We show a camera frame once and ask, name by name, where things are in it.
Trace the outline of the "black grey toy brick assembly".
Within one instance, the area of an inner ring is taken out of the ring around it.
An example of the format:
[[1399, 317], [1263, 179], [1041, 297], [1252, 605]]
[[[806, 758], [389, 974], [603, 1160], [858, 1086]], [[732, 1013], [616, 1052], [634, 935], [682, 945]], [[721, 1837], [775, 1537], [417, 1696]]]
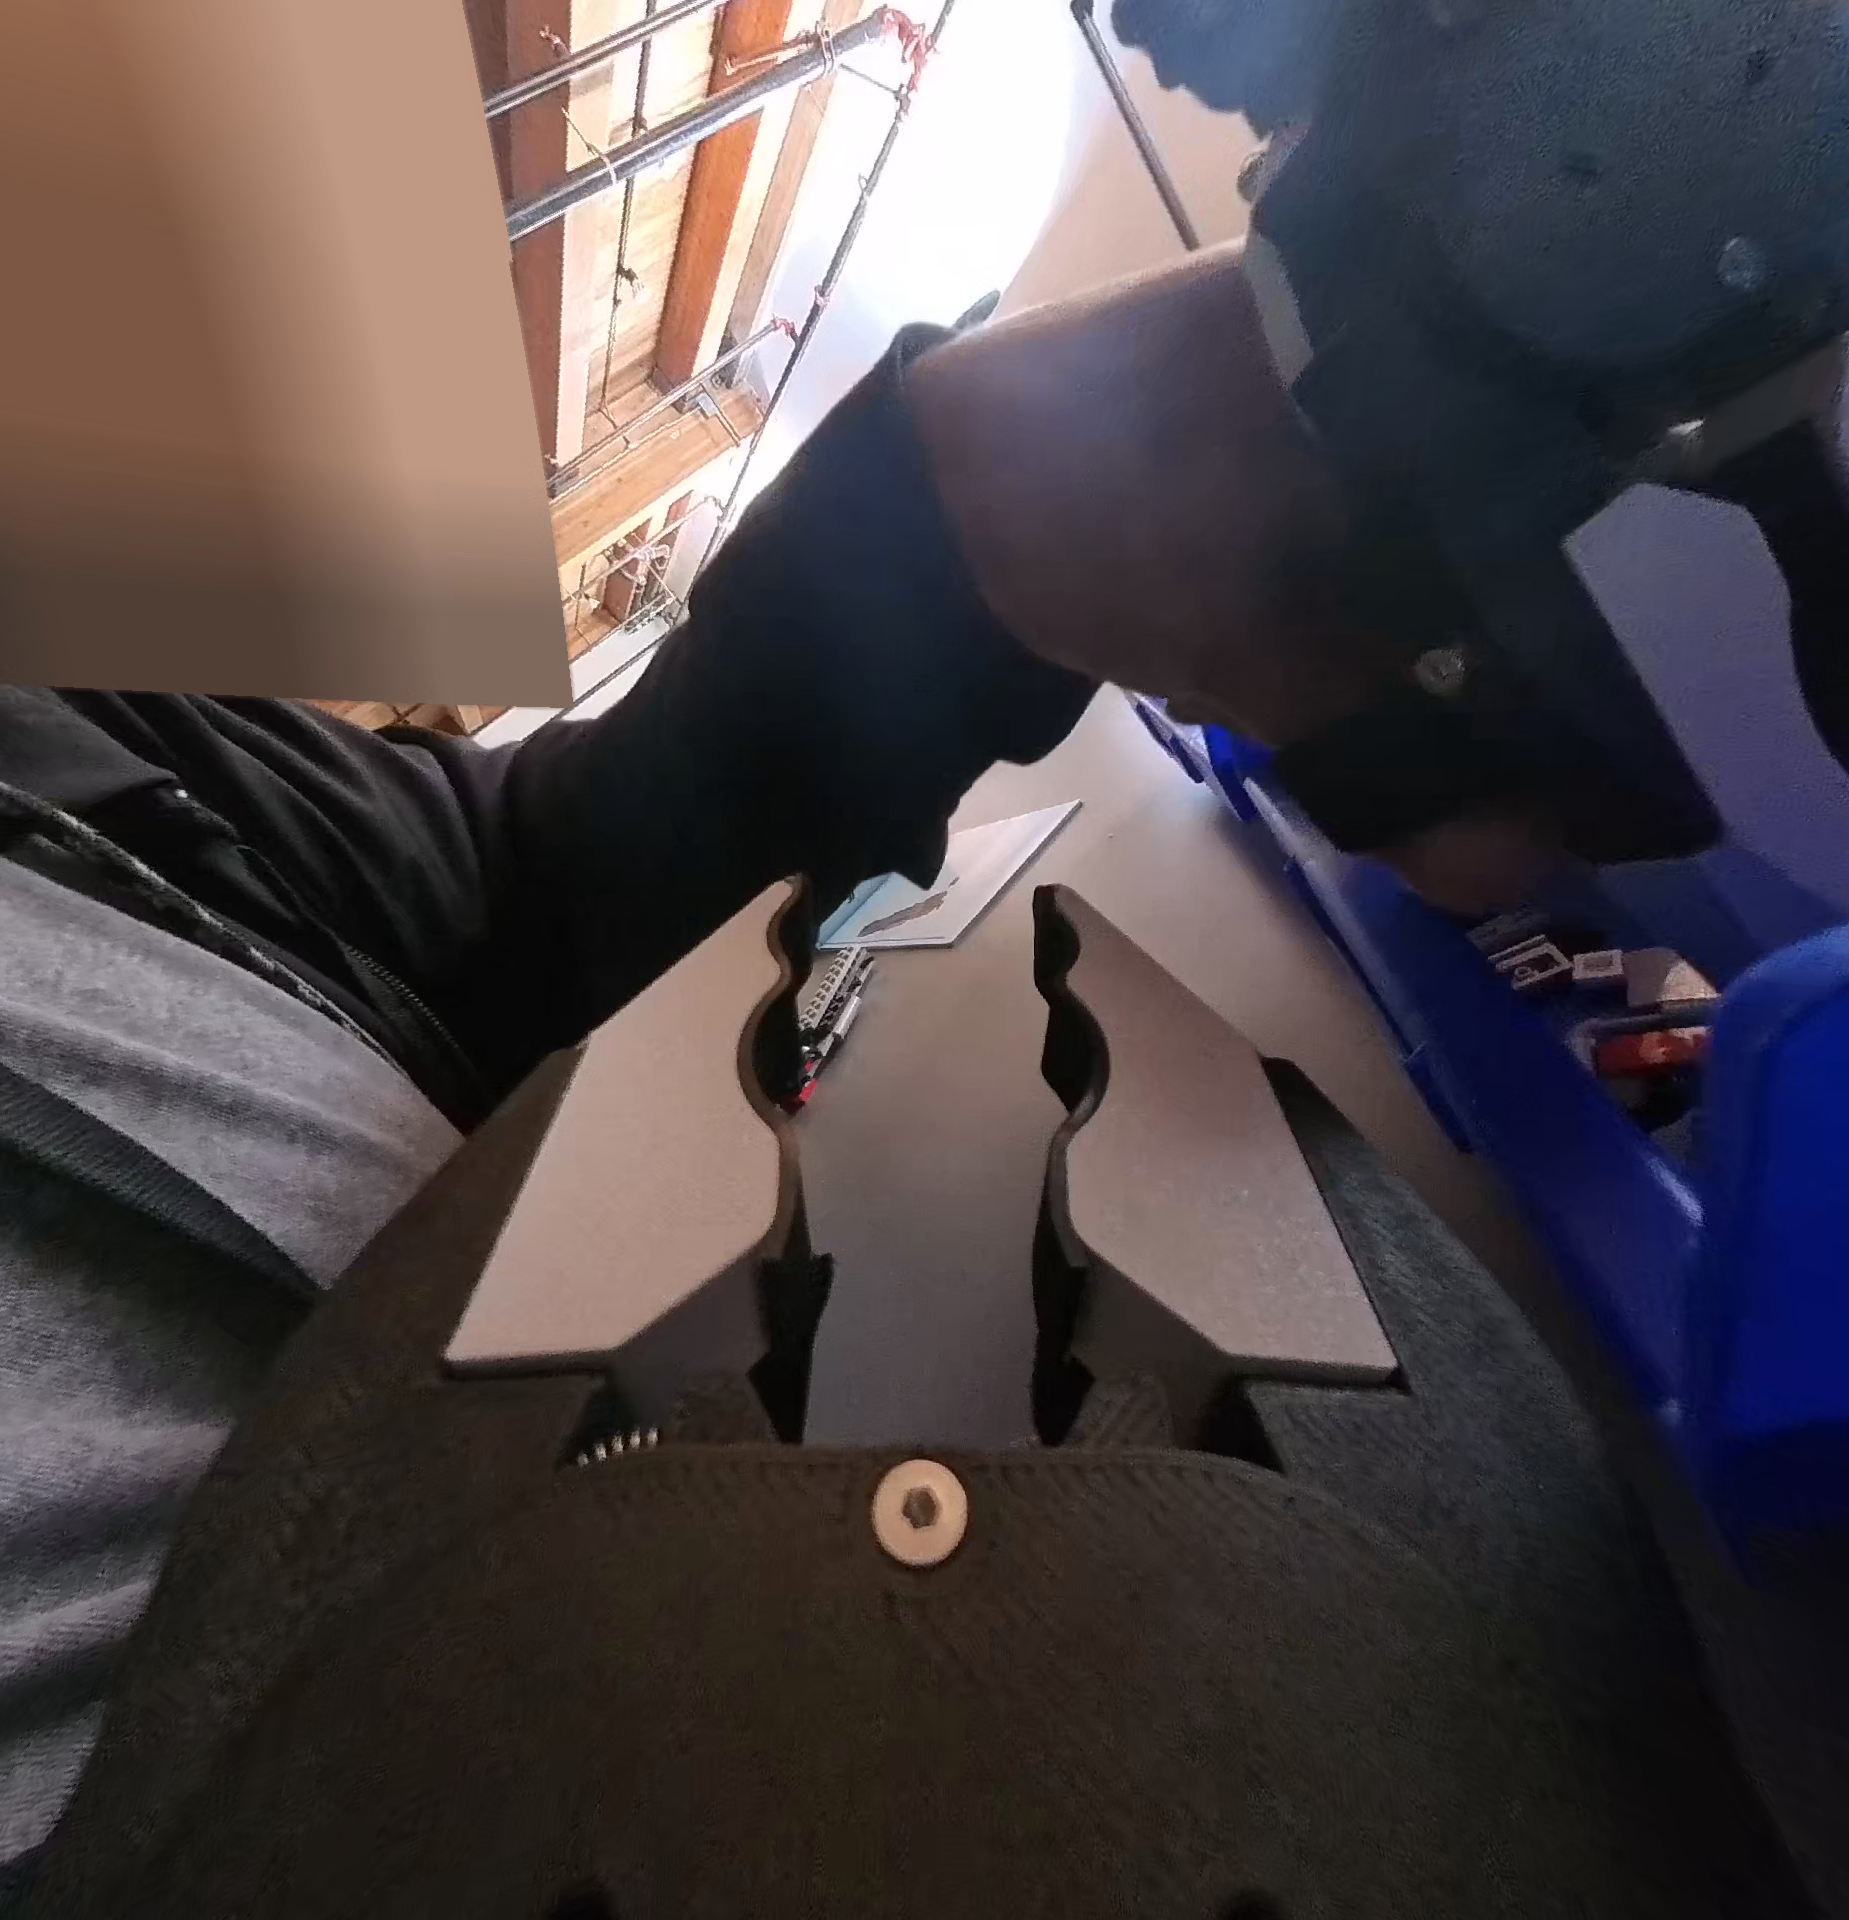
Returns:
[[[828, 954], [820, 954], [820, 967], [816, 967], [816, 972], [820, 972], [820, 971], [823, 971], [823, 967], [828, 965]], [[800, 1111], [801, 1111], [801, 1108], [804, 1108], [804, 1105], [810, 1103], [810, 1096], [813, 1096], [813, 1092], [815, 1092], [815, 1085], [816, 1085], [816, 1078], [823, 1077], [823, 1072], [828, 1069], [828, 1063], [833, 1060], [833, 1056], [837, 1056], [841, 1046], [844, 1046], [844, 1043], [849, 1039], [849, 1035], [854, 1031], [857, 1021], [862, 1019], [862, 1009], [863, 1009], [863, 996], [866, 996], [866, 991], [870, 991], [870, 983], [871, 983], [875, 967], [871, 967], [871, 972], [870, 972], [870, 981], [866, 981], [866, 985], [863, 985], [863, 994], [862, 994], [862, 998], [858, 998], [858, 1002], [857, 1002], [857, 1007], [854, 1007], [854, 1009], [851, 1009], [851, 1011], [849, 1011], [849, 1013], [844, 1016], [844, 1021], [841, 1021], [837, 1031], [835, 1031], [835, 1035], [829, 1037], [829, 1043], [828, 1043], [828, 1048], [824, 1048], [824, 1050], [806, 1050], [806, 1048], [801, 1046], [801, 1039], [800, 1039], [800, 1031], [796, 1031], [796, 1069], [793, 1069], [793, 1078], [792, 1078], [792, 1092], [788, 1092], [788, 1094], [783, 1094], [783, 1100], [780, 1100], [780, 1105], [783, 1105], [783, 1111], [785, 1111], [785, 1113], [800, 1113]]]

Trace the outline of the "pile of toy bricks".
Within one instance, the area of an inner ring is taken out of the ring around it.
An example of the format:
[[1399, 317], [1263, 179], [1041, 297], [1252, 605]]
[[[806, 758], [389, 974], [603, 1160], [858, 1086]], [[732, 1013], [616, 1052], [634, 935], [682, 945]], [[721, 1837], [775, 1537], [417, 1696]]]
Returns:
[[1618, 946], [1534, 907], [1465, 935], [1640, 1130], [1697, 1117], [1722, 996], [1677, 948]]

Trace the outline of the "person's left hand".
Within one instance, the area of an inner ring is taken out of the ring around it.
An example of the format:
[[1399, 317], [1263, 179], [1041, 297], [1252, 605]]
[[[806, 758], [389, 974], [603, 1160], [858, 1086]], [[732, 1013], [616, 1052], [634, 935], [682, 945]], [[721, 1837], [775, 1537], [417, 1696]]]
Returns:
[[1279, 750], [1406, 668], [1352, 598], [1339, 487], [1277, 370], [1246, 252], [962, 331], [914, 359], [906, 395], [1008, 636]]

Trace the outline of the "long grey studded brick plate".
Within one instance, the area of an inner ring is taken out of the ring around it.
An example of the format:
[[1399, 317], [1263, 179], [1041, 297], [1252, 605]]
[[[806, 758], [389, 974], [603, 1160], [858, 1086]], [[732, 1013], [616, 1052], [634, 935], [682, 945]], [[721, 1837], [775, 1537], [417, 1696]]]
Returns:
[[796, 1031], [806, 1050], [824, 1050], [844, 1016], [857, 1007], [875, 967], [863, 945], [841, 946], [796, 998]]

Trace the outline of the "person's black jacket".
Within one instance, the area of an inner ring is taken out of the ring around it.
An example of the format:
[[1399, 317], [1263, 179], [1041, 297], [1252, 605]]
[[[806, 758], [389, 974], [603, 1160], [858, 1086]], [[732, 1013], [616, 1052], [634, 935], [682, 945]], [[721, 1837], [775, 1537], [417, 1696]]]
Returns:
[[0, 685], [0, 850], [280, 987], [470, 1125], [622, 1002], [548, 745]]

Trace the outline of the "light blue instruction booklet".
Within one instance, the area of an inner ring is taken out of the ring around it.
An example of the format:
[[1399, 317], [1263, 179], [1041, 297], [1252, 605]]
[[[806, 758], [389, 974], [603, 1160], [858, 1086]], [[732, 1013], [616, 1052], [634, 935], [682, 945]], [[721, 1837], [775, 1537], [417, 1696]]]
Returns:
[[958, 946], [1082, 811], [1082, 798], [954, 829], [928, 882], [885, 873], [857, 886], [816, 928], [816, 951]]

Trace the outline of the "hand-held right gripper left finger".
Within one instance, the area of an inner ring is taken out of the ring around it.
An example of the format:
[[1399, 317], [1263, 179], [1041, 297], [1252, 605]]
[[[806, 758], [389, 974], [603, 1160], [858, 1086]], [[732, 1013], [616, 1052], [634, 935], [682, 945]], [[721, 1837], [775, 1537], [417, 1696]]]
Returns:
[[618, 1427], [746, 1379], [800, 1440], [833, 1264], [788, 1103], [813, 967], [800, 880], [769, 882], [575, 1050], [443, 1348], [451, 1378], [595, 1378]]

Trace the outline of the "person's left forearm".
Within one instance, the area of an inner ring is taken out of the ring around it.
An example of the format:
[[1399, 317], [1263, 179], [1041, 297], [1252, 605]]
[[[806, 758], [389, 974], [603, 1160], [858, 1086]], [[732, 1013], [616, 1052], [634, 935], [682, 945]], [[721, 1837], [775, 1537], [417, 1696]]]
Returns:
[[928, 478], [910, 374], [980, 327], [910, 324], [700, 570], [597, 719], [504, 753], [505, 935], [540, 1056], [600, 1028], [771, 882], [829, 913], [936, 877], [998, 763], [1051, 755], [1098, 681], [988, 611]]

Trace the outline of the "person's grey shirt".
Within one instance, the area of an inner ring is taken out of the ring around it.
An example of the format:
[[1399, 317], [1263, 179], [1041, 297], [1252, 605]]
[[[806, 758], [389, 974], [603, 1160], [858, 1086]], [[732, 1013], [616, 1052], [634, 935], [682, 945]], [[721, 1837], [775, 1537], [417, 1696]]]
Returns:
[[457, 1142], [321, 1009], [0, 850], [0, 1892], [280, 1347]]

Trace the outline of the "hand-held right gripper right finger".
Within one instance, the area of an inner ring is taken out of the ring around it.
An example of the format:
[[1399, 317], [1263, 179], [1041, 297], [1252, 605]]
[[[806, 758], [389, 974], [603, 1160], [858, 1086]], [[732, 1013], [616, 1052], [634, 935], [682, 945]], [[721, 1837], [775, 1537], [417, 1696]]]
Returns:
[[1033, 1430], [1095, 1392], [1163, 1401], [1200, 1448], [1257, 1383], [1406, 1375], [1260, 1050], [1075, 886], [1033, 891], [1041, 1073], [1064, 1108], [1033, 1233]]

